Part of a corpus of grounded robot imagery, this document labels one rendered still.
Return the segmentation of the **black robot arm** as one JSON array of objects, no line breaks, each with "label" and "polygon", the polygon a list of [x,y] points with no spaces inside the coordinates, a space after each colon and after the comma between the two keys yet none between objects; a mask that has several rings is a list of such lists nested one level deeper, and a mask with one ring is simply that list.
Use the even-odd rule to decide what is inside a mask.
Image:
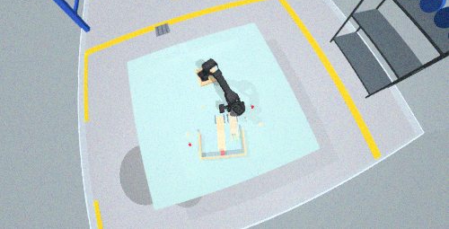
[{"label": "black robot arm", "polygon": [[[210,72],[209,70],[214,66],[217,66],[217,70],[214,73]],[[197,72],[197,75],[200,78],[200,80],[202,82],[205,82],[209,80],[208,76],[212,75],[218,81],[219,85],[224,91],[224,97],[226,98],[226,102],[228,103],[228,106],[231,107],[230,116],[231,117],[241,116],[245,112],[245,109],[239,104],[241,102],[241,99],[239,95],[236,92],[232,91],[231,88],[229,87],[228,83],[226,82],[225,78],[222,75],[222,71],[218,68],[218,64],[216,63],[216,61],[210,58],[208,61],[203,63],[201,67],[203,69]]]}]

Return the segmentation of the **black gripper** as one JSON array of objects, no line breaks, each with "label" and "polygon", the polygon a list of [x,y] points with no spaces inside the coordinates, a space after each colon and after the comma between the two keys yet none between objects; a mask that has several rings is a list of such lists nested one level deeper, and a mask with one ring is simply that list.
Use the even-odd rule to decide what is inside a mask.
[{"label": "black gripper", "polygon": [[[245,109],[244,101],[241,101],[239,104]],[[219,104],[220,113],[225,113],[225,109],[227,109],[227,112],[230,112],[231,107],[229,107],[228,105],[225,106],[224,104]]]}]

